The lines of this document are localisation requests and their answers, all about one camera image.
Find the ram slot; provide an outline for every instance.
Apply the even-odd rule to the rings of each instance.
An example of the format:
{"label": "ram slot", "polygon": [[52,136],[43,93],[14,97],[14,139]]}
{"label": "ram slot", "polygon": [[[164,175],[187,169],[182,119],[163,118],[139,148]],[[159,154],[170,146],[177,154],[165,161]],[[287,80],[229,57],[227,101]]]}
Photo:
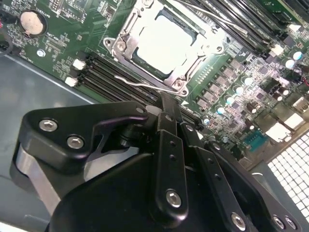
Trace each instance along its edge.
{"label": "ram slot", "polygon": [[[199,6],[200,8],[213,12],[216,15],[218,15],[219,13],[222,14],[221,11],[215,9],[213,6],[210,7],[204,1],[201,0],[193,0],[193,1],[195,5]],[[212,17],[211,19],[220,27],[222,27],[222,29],[225,30],[229,35],[231,35],[234,39],[236,39],[241,45],[243,45],[245,48],[247,48],[251,53],[255,54],[256,56],[259,56],[261,53],[265,51],[265,46],[261,45],[259,42],[254,40],[250,35],[244,35],[243,33],[236,30],[234,27],[227,25],[216,18]]]}
{"label": "ram slot", "polygon": [[253,14],[248,5],[243,2],[242,0],[231,0],[231,2],[238,6],[239,10],[243,12],[246,17],[250,18],[254,23],[260,28],[260,30],[263,30],[263,33],[269,35],[272,39],[276,39],[276,35],[278,34],[278,29],[273,29],[269,23],[265,22],[264,15],[257,16],[256,14]]}
{"label": "ram slot", "polygon": [[220,9],[220,11],[227,16],[231,22],[234,22],[241,28],[245,29],[248,32],[248,35],[255,38],[257,42],[270,42],[270,37],[266,34],[262,34],[257,25],[255,25],[255,23],[249,18],[245,17],[245,15],[237,7],[235,7],[235,5],[231,4],[227,0],[210,0],[209,2],[217,9]]}
{"label": "ram slot", "polygon": [[289,7],[291,7],[303,20],[309,23],[309,2],[306,0],[283,0]]}

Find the screw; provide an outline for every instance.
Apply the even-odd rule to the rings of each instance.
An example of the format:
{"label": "screw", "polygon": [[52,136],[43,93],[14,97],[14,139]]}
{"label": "screw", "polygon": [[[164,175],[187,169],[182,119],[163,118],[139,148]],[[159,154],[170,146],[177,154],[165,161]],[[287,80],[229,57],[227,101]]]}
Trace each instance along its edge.
{"label": "screw", "polygon": [[297,229],[295,223],[292,220],[290,220],[288,217],[285,217],[285,220],[294,230]]}
{"label": "screw", "polygon": [[186,125],[185,127],[187,127],[189,131],[193,131],[193,128],[190,125]]}
{"label": "screw", "polygon": [[234,225],[237,226],[238,229],[240,229],[241,231],[246,230],[246,224],[244,220],[237,213],[232,213],[231,218]]}
{"label": "screw", "polygon": [[172,190],[166,192],[166,200],[171,206],[175,208],[179,208],[182,205],[182,200],[180,199],[180,196]]}
{"label": "screw", "polygon": [[214,148],[216,148],[218,151],[220,151],[221,148],[218,144],[213,143],[212,145],[213,145]]}
{"label": "screw", "polygon": [[71,136],[67,139],[67,144],[70,148],[80,149],[84,146],[84,142],[81,138],[77,136]]}
{"label": "screw", "polygon": [[140,108],[136,108],[136,111],[143,114],[144,113],[144,110],[143,109],[140,109]]}
{"label": "screw", "polygon": [[46,56],[46,52],[42,49],[37,50],[37,55],[39,57],[45,57]]}
{"label": "screw", "polygon": [[53,120],[44,119],[41,122],[39,122],[39,127],[43,131],[52,132],[52,131],[55,131],[58,128],[58,125]]}
{"label": "screw", "polygon": [[117,43],[117,48],[118,48],[119,51],[123,52],[125,50],[125,48],[126,48],[126,44],[124,42],[122,42],[122,41],[119,41]]}
{"label": "screw", "polygon": [[273,219],[277,226],[279,226],[281,229],[284,229],[284,223],[277,216],[274,215]]}
{"label": "screw", "polygon": [[152,3],[153,3],[154,0],[143,0],[142,3],[145,5],[145,6],[150,6]]}
{"label": "screw", "polygon": [[169,115],[165,115],[165,118],[168,120],[168,121],[173,121],[173,119],[169,116]]}

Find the screw hole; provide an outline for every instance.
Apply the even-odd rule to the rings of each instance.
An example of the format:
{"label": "screw hole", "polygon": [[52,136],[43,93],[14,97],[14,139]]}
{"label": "screw hole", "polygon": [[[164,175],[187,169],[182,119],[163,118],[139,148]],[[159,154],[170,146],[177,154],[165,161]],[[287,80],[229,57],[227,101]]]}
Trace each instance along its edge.
{"label": "screw hole", "polygon": [[174,155],[170,155],[169,158],[172,160],[172,161],[176,161],[176,157]]}
{"label": "screw hole", "polygon": [[221,180],[221,177],[218,174],[215,174],[214,177],[216,177],[217,180]]}

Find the cable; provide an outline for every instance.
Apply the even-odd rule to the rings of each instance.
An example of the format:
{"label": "cable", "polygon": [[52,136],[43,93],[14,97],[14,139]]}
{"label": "cable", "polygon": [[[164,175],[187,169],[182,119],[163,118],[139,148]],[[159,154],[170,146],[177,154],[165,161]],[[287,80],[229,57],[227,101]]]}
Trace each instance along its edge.
{"label": "cable", "polygon": [[9,34],[6,32],[6,30],[3,27],[0,27],[0,35],[3,35],[6,42],[9,43],[8,48],[5,51],[0,53],[0,57],[3,57],[5,55],[9,54],[10,52],[12,52],[12,50],[14,48],[14,44],[12,42],[11,37],[9,36]]}
{"label": "cable", "polygon": [[196,9],[196,10],[198,10],[198,11],[201,11],[201,12],[207,14],[207,15],[210,15],[210,16],[212,16],[212,17],[214,17],[214,18],[220,20],[221,22],[224,22],[224,23],[226,23],[226,24],[228,24],[228,25],[231,25],[232,27],[234,27],[236,30],[240,31],[240,32],[243,33],[244,35],[247,35],[247,34],[248,34],[248,32],[247,32],[245,29],[241,28],[240,26],[236,25],[235,23],[232,23],[232,22],[230,22],[230,21],[227,21],[227,20],[225,20],[225,19],[223,19],[223,18],[217,16],[216,14],[214,14],[214,13],[212,13],[212,12],[210,12],[210,11],[206,11],[206,10],[204,10],[204,9],[198,7],[198,6],[192,5],[192,4],[187,3],[187,2],[185,2],[185,1],[182,1],[182,0],[174,0],[174,1],[177,1],[177,2],[179,2],[179,3],[181,3],[181,4],[183,4],[183,5],[186,5],[186,6],[189,6],[189,7],[191,7],[191,8],[194,8],[194,9]]}

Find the perforated metal panel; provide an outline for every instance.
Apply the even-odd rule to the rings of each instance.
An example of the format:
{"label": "perforated metal panel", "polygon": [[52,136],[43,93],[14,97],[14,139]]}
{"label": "perforated metal panel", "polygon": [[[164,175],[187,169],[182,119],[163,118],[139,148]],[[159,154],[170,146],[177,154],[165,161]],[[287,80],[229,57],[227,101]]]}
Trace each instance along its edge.
{"label": "perforated metal panel", "polygon": [[268,164],[309,222],[309,132]]}

